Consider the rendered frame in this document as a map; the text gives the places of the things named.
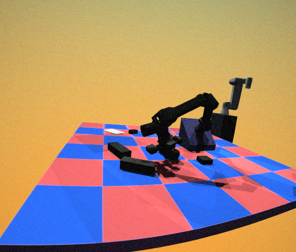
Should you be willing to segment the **cream flat rectangular panel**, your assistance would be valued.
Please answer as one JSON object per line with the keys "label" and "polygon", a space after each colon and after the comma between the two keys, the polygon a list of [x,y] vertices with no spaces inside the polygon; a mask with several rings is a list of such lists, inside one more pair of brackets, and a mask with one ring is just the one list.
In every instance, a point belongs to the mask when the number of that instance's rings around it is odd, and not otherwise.
{"label": "cream flat rectangular panel", "polygon": [[112,134],[115,134],[115,135],[119,135],[119,134],[124,134],[125,132],[121,132],[121,131],[118,131],[118,130],[114,130],[114,129],[107,129],[107,130],[104,130],[108,133],[112,133]]}

